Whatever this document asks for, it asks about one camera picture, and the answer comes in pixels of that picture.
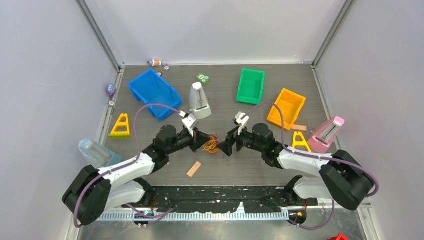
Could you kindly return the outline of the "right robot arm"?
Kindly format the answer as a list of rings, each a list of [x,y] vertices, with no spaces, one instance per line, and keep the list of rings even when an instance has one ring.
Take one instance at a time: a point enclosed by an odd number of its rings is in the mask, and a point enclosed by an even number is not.
[[[278,142],[264,123],[253,126],[252,132],[235,127],[217,148],[231,156],[233,147],[257,151],[264,162],[282,170],[308,174],[295,176],[285,187],[285,198],[299,205],[309,198],[333,200],[343,208],[354,211],[362,201],[378,190],[377,181],[346,151],[319,154],[297,150]]]

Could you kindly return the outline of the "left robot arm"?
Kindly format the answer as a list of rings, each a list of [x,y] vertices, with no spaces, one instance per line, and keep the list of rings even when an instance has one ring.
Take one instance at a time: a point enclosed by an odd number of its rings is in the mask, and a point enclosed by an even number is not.
[[[138,203],[148,207],[154,190],[142,177],[162,169],[171,154],[185,148],[196,152],[209,140],[210,136],[197,128],[183,128],[178,133],[174,126],[164,125],[135,157],[109,167],[85,166],[62,196],[62,202],[73,213],[75,227],[90,225],[104,211],[121,205]]]

